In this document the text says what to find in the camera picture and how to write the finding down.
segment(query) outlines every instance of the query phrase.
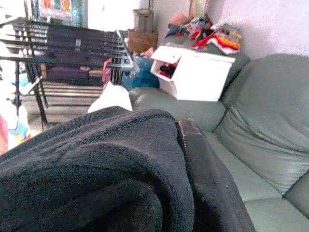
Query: dark fabric armrest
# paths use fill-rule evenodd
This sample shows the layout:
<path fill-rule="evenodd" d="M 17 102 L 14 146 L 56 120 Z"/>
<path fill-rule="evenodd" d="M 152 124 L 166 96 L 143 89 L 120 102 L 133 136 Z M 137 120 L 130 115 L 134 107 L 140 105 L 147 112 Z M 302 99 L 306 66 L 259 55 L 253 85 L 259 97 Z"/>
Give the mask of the dark fabric armrest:
<path fill-rule="evenodd" d="M 178 143 L 184 152 L 193 191 L 193 231 L 254 232 L 233 177 L 191 120 L 178 122 Z"/>
<path fill-rule="evenodd" d="M 213 131 L 225 113 L 221 102 L 179 101 L 156 88 L 134 88 L 130 91 L 130 99 L 133 110 L 166 110 L 176 120 L 193 119 L 203 131 Z"/>

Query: sofa backrest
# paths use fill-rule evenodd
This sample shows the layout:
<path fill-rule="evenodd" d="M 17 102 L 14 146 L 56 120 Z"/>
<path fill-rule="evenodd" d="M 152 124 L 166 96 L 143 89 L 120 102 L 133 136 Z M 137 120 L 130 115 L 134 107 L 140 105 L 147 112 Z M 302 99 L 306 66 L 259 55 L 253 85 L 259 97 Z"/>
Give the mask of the sofa backrest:
<path fill-rule="evenodd" d="M 251 68 L 258 62 L 253 60 L 246 64 L 242 70 L 239 72 L 238 76 L 229 84 L 228 88 L 223 92 L 221 96 L 221 101 L 226 106 L 227 109 L 231 108 L 234 104 L 239 92 L 241 91 Z"/>
<path fill-rule="evenodd" d="M 284 195 L 309 170 L 309 57 L 274 54 L 240 75 L 243 87 L 215 133 Z"/>
<path fill-rule="evenodd" d="M 287 191 L 286 199 L 309 218 L 309 172 Z"/>

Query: cardboard box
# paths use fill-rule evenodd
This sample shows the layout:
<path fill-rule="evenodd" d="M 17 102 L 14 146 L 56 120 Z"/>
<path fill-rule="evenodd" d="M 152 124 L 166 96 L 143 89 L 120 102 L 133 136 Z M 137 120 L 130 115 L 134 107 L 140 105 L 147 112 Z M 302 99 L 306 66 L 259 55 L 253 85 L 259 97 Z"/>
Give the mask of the cardboard box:
<path fill-rule="evenodd" d="M 133 10 L 134 30 L 137 32 L 152 33 L 154 24 L 154 13 L 148 9 Z"/>
<path fill-rule="evenodd" d="M 140 33 L 129 29 L 129 51 L 130 52 L 145 52 L 149 48 L 157 48 L 158 32 L 154 33 Z"/>
<path fill-rule="evenodd" d="M 235 58 L 226 56 L 166 46 L 159 47 L 152 58 L 155 61 L 151 73 L 158 77 L 160 89 L 178 100 L 210 102 L 219 100 L 235 61 Z M 177 64 L 170 79 L 159 74 L 165 63 Z"/>

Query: pile of clothes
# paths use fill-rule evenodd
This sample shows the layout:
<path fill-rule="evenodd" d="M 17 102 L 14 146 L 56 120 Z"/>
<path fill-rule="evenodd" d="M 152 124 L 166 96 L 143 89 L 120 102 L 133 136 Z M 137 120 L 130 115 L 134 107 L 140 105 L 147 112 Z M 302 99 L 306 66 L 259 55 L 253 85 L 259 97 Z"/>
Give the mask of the pile of clothes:
<path fill-rule="evenodd" d="M 175 15 L 169 23 L 168 36 L 186 36 L 195 41 L 194 48 L 202 51 L 208 44 L 214 44 L 225 55 L 230 55 L 240 50 L 240 29 L 227 23 L 212 25 L 206 16 L 195 18 L 187 23 L 183 14 Z"/>
<path fill-rule="evenodd" d="M 211 21 L 208 17 L 200 17 L 191 20 L 190 23 L 179 25 L 177 23 L 169 23 L 169 32 L 166 37 L 170 35 L 174 36 L 188 36 L 190 40 L 198 39 L 203 30 L 211 27 Z"/>
<path fill-rule="evenodd" d="M 224 54 L 229 55 L 240 50 L 240 29 L 227 23 L 213 25 L 202 38 L 197 40 L 193 47 L 205 47 L 208 44 L 216 45 Z"/>

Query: black knit blanket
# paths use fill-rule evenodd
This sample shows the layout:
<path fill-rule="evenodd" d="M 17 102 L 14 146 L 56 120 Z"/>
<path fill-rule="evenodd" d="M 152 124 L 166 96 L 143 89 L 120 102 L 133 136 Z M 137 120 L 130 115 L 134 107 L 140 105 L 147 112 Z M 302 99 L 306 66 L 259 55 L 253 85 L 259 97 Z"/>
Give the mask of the black knit blanket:
<path fill-rule="evenodd" d="M 4 154 L 0 219 L 1 231 L 191 231 L 174 118 L 107 108 Z"/>

